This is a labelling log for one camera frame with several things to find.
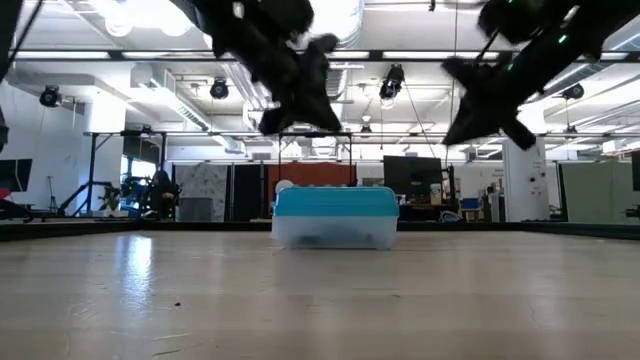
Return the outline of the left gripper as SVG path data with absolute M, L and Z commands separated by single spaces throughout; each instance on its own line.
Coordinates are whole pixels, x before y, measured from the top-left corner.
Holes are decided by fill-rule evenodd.
M 332 33 L 312 38 L 297 53 L 282 37 L 269 39 L 256 28 L 238 31 L 238 59 L 250 73 L 252 83 L 261 83 L 280 104 L 265 110 L 258 130 L 273 135 L 290 127 L 294 118 L 328 132 L 340 132 L 342 125 L 331 108 L 326 92 L 329 62 L 339 39 Z

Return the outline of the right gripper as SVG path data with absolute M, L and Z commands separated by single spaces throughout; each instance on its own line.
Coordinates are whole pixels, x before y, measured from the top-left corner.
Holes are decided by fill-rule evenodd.
M 441 67 L 463 88 L 444 145 L 495 134 L 495 124 L 502 124 L 506 136 L 524 151 L 536 144 L 536 136 L 518 121 L 518 108 L 531 96 L 530 56 L 507 57 L 495 64 L 451 57 Z

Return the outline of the blue plastic box lid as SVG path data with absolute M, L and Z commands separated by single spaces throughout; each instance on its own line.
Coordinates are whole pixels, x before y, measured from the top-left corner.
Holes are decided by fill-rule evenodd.
M 398 217 L 395 193 L 387 187 L 302 187 L 281 190 L 275 217 Z

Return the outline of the clear plastic supply box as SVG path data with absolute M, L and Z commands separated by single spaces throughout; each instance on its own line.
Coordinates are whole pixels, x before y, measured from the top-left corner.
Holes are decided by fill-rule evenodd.
M 275 216 L 271 238 L 288 249 L 389 249 L 395 216 Z

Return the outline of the orange partition panel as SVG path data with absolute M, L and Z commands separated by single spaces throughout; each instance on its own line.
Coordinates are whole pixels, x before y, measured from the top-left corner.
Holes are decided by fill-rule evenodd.
M 268 167 L 268 196 L 275 199 L 275 187 L 280 180 L 299 186 L 350 185 L 356 180 L 356 166 L 341 163 L 286 163 Z

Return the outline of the white square column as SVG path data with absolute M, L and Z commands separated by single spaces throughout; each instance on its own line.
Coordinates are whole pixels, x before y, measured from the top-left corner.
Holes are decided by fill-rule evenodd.
M 549 219 L 549 195 L 544 141 L 528 150 L 512 140 L 503 142 L 505 210 L 508 222 Z

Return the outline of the large black monitor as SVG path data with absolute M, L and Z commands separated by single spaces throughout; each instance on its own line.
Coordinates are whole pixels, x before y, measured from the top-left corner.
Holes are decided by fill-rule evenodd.
M 440 158 L 384 156 L 384 185 L 408 200 L 429 197 L 431 186 L 442 183 Z

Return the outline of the marbled grey partition panel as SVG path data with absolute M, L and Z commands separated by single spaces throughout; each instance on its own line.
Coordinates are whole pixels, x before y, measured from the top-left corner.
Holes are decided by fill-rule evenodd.
M 181 189 L 182 197 L 211 198 L 213 201 L 214 220 L 225 220 L 227 195 L 226 165 L 198 163 L 196 165 L 177 165 L 175 167 L 176 184 Z

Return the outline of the pale green partition panel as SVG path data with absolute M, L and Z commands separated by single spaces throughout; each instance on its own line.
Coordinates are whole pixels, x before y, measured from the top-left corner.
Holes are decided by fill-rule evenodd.
M 640 225 L 627 210 L 640 205 L 630 162 L 562 163 L 562 189 L 570 223 Z

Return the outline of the grey waste bin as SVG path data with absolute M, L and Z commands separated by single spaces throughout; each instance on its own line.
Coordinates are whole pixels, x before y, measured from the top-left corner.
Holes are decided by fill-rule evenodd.
M 180 222 L 212 222 L 214 220 L 211 198 L 182 197 L 178 206 Z

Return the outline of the person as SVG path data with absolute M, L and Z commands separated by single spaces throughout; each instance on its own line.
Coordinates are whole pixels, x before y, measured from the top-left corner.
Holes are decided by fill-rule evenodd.
M 149 210 L 159 220 L 172 219 L 179 194 L 180 187 L 172 182 L 168 173 L 157 170 L 148 188 Z

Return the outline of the black monitor with red corner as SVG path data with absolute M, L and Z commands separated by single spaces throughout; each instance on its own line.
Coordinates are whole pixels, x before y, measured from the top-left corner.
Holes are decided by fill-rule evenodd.
M 0 160 L 0 188 L 26 192 L 32 165 L 32 159 Z

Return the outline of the silver ceiling air duct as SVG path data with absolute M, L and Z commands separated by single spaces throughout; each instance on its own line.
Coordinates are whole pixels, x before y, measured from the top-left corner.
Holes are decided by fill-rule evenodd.
M 351 48 L 359 38 L 363 24 L 365 0 L 310 0 L 314 20 L 311 36 L 334 34 L 338 48 Z

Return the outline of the black overhead frame beam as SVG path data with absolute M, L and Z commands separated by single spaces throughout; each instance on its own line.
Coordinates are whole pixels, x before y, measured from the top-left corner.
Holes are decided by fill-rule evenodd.
M 327 55 L 330 61 L 336 62 L 441 62 L 450 56 L 458 56 L 464 59 L 475 59 L 479 51 L 383 51 L 383 50 L 338 50 Z M 21 50 L 17 53 L 16 61 L 25 62 L 232 62 L 235 58 L 226 54 L 219 58 L 211 51 L 151 51 L 151 50 L 74 50 L 74 49 L 49 49 L 49 50 Z

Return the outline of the black table edge rail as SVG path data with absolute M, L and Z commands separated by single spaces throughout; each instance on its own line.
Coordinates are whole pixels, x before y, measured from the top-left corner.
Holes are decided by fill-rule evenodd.
M 90 221 L 0 224 L 0 242 L 135 231 L 269 232 L 267 222 Z M 399 232 L 530 232 L 640 241 L 640 225 L 566 222 L 434 223 L 400 222 Z

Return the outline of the black metal frame stand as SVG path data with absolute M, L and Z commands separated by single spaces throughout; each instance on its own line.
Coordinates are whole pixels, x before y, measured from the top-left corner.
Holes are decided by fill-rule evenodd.
M 153 175 L 165 168 L 168 134 L 141 130 L 87 132 L 78 185 L 57 205 L 59 217 L 136 216 Z

